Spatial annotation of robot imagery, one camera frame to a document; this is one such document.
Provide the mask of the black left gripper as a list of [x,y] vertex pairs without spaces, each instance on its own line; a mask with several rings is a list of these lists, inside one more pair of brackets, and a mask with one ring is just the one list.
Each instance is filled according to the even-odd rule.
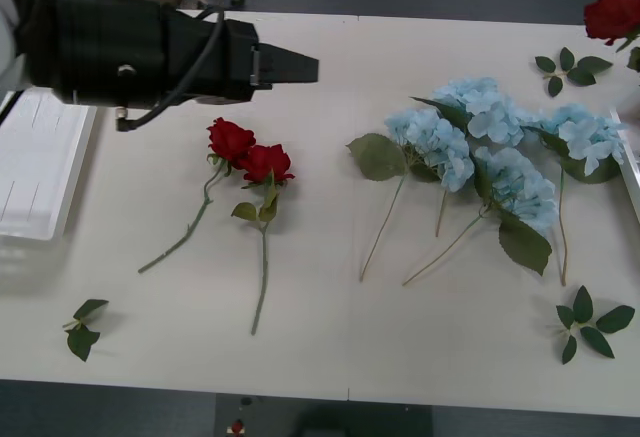
[[[232,19],[220,23],[162,9],[165,63],[162,95],[173,91],[189,72],[192,80],[177,97],[225,105],[249,102],[255,92],[250,79],[259,39],[253,24]],[[259,86],[315,83],[319,60],[270,44],[259,45]]]

